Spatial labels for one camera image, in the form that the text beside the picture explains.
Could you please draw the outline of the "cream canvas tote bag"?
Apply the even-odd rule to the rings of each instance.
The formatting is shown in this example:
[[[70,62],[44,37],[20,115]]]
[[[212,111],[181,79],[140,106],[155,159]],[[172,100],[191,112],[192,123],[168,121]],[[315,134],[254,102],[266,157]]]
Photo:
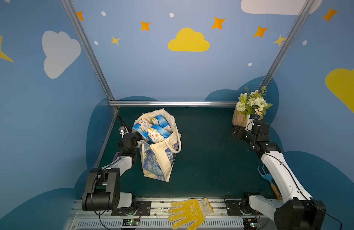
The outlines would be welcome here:
[[[152,118],[162,115],[169,123],[171,136],[160,143],[145,140],[138,141],[141,155],[142,171],[145,177],[169,182],[176,155],[182,149],[181,134],[178,131],[175,118],[166,110],[160,109],[141,115],[135,124],[142,118],[152,123]]]

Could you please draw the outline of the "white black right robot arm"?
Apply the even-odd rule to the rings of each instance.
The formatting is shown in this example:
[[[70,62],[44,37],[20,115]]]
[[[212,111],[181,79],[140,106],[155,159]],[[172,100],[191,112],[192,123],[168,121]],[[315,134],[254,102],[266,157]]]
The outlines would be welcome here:
[[[320,230],[326,215],[322,201],[315,200],[298,181],[277,143],[269,140],[269,124],[253,120],[246,126],[235,125],[233,137],[246,141],[262,161],[262,178],[270,182],[276,200],[257,193],[244,193],[239,201],[243,215],[261,214],[279,230]]]

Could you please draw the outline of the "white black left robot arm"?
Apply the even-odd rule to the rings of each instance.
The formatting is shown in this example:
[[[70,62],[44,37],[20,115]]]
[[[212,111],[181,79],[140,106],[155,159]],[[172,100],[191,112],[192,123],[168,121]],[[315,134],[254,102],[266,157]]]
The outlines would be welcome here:
[[[124,215],[137,210],[135,195],[121,192],[120,177],[134,165],[140,140],[139,134],[124,134],[117,158],[107,166],[90,170],[82,198],[84,211],[112,211]]]

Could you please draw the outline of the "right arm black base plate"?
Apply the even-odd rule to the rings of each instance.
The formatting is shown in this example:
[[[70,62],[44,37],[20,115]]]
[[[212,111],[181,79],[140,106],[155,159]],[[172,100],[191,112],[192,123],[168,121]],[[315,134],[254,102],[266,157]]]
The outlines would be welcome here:
[[[262,213],[252,209],[246,200],[225,200],[226,211],[229,216],[256,216]]]

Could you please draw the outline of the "blue white tissue pack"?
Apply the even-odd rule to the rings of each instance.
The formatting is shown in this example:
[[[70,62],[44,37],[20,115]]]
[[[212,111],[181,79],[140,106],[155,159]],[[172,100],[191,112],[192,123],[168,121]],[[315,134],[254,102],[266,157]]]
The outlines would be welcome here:
[[[138,124],[140,125],[140,128],[143,129],[144,131],[148,131],[148,129],[153,126],[153,124],[151,124],[150,122],[148,122],[144,118],[140,119],[138,121]]]
[[[133,126],[133,130],[135,130],[137,133],[139,133],[142,137],[143,140],[149,142],[149,135],[148,132],[145,131],[140,124],[135,124]]]
[[[160,143],[171,136],[171,133],[159,125],[152,125],[147,129],[148,137],[152,143]]]
[[[154,118],[152,118],[152,123],[154,125],[158,125],[161,128],[167,130],[170,129],[170,125],[168,123],[168,121],[162,116],[162,115],[157,115]]]

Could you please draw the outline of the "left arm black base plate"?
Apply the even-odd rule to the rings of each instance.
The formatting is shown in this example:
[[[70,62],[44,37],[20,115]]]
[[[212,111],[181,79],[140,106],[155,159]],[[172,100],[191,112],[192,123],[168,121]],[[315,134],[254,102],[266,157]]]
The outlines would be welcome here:
[[[138,217],[150,216],[152,202],[149,200],[137,200],[132,206],[127,208],[119,208],[112,211],[112,216],[118,217]]]

